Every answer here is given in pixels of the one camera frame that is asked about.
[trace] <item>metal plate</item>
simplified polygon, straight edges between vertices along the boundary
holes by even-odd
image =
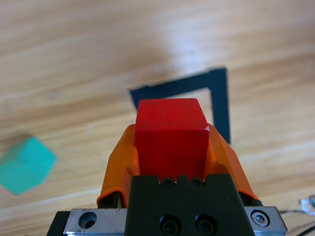
[[[286,234],[287,228],[275,206],[246,206],[245,211],[256,236],[284,236]],[[255,212],[262,212],[268,217],[266,226],[260,226],[253,220],[252,215]]]
[[[127,209],[73,209],[64,228],[65,235],[124,235]]]

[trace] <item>green cube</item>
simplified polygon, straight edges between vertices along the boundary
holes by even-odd
[[[22,194],[44,182],[55,161],[56,156],[37,138],[28,138],[0,159],[0,184],[14,194]]]

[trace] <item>red cube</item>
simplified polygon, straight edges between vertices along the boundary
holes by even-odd
[[[140,175],[203,178],[209,127],[197,99],[141,100],[135,125]]]

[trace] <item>black tape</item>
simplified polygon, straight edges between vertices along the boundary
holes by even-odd
[[[134,106],[142,99],[161,99],[198,89],[208,88],[211,91],[212,112],[215,128],[230,144],[230,121],[228,110],[228,87],[226,68],[211,70],[207,73],[180,79],[154,86],[143,86],[131,89]]]

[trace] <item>wooden table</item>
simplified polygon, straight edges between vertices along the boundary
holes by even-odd
[[[108,156],[135,122],[127,89],[219,66],[229,70],[232,147],[255,194],[298,208],[315,193],[314,9],[313,0],[2,0],[0,152],[34,135],[58,161],[28,193],[0,189],[0,234],[43,236],[56,211],[96,206]],[[211,122],[207,91],[181,97],[198,98]],[[313,218],[284,219],[292,229]]]

